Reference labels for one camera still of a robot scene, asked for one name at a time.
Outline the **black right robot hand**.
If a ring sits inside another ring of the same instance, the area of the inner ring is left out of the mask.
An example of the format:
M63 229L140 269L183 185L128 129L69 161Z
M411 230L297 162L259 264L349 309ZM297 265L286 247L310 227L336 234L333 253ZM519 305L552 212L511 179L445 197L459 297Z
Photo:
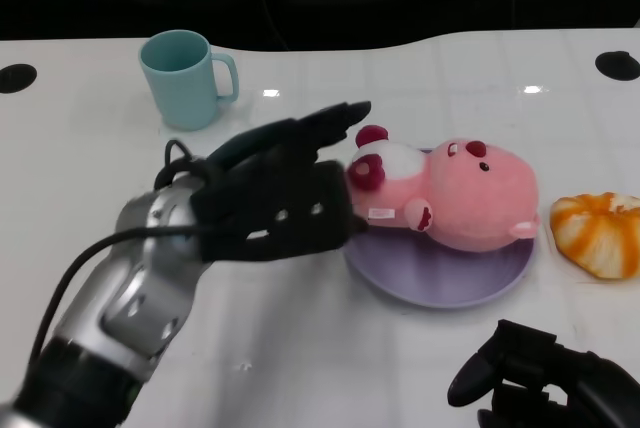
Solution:
M615 362L570 350L551 333L508 320L454 377L452 407L487 393L481 427L637 427L639 382Z

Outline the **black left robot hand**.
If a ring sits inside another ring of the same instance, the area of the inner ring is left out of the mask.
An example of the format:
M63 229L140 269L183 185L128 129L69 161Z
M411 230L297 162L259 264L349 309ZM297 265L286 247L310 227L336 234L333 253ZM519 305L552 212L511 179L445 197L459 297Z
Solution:
M273 261L342 247L366 230L355 214L343 165L318 153L345 139L371 111L341 103L300 119L239 134L198 168L206 180L190 198L204 231L201 258Z

